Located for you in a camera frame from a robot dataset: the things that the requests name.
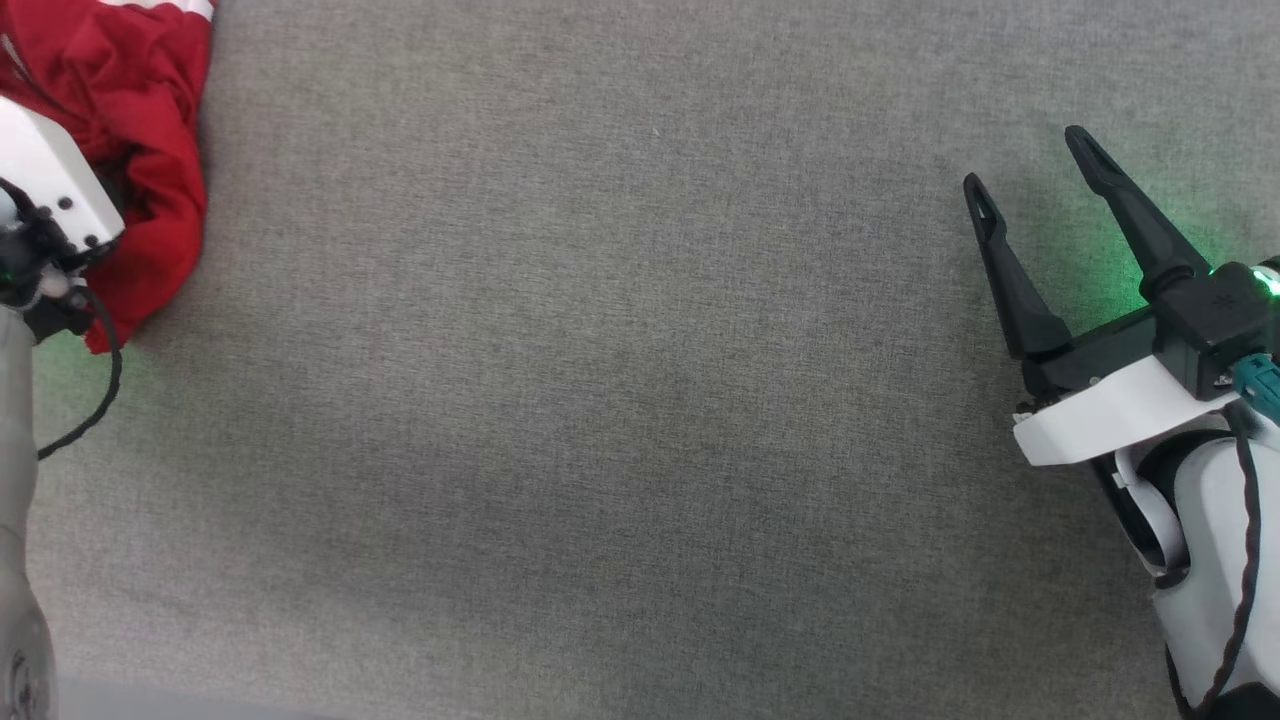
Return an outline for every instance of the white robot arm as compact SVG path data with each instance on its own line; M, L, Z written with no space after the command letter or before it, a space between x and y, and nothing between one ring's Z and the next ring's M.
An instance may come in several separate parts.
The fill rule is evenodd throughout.
M32 347L92 323L100 305L78 273L110 251L124 220L56 123L0 97L0 717L42 720L56 717L56 674L26 568L37 465ZM118 373L114 352L109 396Z
M966 177L1009 352L1033 396L1014 437L1033 465L1093 470L1155 579L1179 712L1280 717L1280 259L1211 270L1084 128L1068 128L1066 143L1116 217L1148 305L1073 337ZM1230 429L1194 428L1219 414Z

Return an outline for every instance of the black cable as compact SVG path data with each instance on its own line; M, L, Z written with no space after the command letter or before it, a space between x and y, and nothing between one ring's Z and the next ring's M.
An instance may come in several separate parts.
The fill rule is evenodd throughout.
M115 402L115 396L120 392L120 372L124 369L124 357L120 355L120 338L115 332L115 320L111 319L111 314L106 311L106 306L102 305L102 301L92 290L83 287L81 291L88 299L90 305L93 306L93 313L97 315L99 322L102 323L102 329L106 331L106 342L111 347L111 379L106 386L106 395L102 396L102 401L97 404L93 414L77 425L74 430L40 448L40 452L36 454L37 460L44 460L78 441L106 415L106 410L111 406L111 402Z
M1240 603L1235 606L1235 616L1231 620L1231 637L1222 647L1222 664L1217 673L1213 673L1213 684L1204 693L1204 700L1196 707L1190 707L1183 696L1181 685L1178 682L1178 670L1174 667L1172 657L1166 650L1169 675L1174 685L1174 697L1178 701L1178 710L1184 717L1207 717L1213 708L1213 703L1222 694L1222 688L1231 679L1235 664L1240 659L1240 648L1244 646L1244 634L1249 630L1249 615L1253 612L1253 601L1258 591L1258 569L1261 566L1262 546L1262 496L1258 488L1258 468L1253 464L1253 451L1249 448L1249 418L1248 409L1243 401L1228 405L1222 415L1226 424L1235 436L1235 455L1240 461L1240 470L1244 471L1244 512L1249 524L1244 529L1244 573L1240 577Z

